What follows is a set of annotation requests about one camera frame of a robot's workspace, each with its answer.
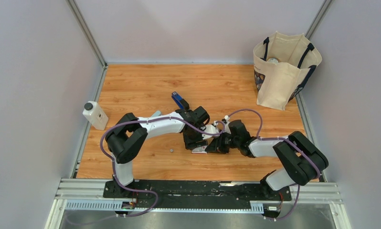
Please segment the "red white staple box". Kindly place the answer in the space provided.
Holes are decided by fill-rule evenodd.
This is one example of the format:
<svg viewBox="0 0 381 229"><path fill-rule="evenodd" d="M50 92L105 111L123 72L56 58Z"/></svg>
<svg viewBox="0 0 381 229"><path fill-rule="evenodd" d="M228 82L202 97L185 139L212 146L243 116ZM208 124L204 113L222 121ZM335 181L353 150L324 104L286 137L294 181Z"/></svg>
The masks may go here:
<svg viewBox="0 0 381 229"><path fill-rule="evenodd" d="M207 154L206 148L207 146L200 146L200 147L194 148L191 151L191 153L192 154Z"/></svg>

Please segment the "dark blue stapler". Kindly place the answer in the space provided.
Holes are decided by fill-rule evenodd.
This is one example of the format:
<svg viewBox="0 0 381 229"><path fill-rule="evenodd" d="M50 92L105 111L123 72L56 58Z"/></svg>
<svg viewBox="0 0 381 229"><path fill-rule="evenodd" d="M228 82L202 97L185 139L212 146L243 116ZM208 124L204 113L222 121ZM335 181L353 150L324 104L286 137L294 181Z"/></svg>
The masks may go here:
<svg viewBox="0 0 381 229"><path fill-rule="evenodd" d="M190 109L188 102L184 98L182 98L177 92L173 92L171 94L171 98L177 104L179 109L183 109L183 110L189 110Z"/></svg>

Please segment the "light blue stapler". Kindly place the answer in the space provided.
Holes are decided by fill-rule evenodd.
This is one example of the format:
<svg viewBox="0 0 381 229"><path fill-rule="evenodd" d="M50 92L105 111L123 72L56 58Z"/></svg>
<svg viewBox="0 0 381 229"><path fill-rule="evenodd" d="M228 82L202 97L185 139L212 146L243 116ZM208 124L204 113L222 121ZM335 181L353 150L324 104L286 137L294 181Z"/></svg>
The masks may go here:
<svg viewBox="0 0 381 229"><path fill-rule="evenodd" d="M158 116L161 116L162 115L162 112L157 110L151 117L158 117Z"/></svg>

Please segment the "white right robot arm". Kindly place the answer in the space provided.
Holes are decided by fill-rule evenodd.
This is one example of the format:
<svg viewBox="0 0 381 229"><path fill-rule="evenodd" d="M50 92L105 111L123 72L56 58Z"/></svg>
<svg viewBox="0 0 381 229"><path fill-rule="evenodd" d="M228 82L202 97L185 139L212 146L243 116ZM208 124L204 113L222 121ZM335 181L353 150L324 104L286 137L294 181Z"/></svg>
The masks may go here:
<svg viewBox="0 0 381 229"><path fill-rule="evenodd" d="M329 166L326 156L299 131L284 137L258 138L250 135L241 120L231 121L227 126L227 131L208 144L207 153L228 153L234 148L246 157L277 157L280 160L282 169L260 180L260 192L265 199L274 199L284 187L306 185Z"/></svg>

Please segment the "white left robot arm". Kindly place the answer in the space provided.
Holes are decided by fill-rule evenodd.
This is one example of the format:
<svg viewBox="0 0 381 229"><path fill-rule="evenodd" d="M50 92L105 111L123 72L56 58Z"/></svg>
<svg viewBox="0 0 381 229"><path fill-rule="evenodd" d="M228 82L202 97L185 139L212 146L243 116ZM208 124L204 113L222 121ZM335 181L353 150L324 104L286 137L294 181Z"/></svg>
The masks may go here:
<svg viewBox="0 0 381 229"><path fill-rule="evenodd" d="M150 138L165 134L182 133L188 150L207 145L207 140L218 134L219 130L209 125L210 117L206 110L178 109L166 115L136 117L133 113L125 114L119 122L110 128L101 142L107 143L106 154L112 159L116 192L123 198L134 192L133 163L144 142Z"/></svg>

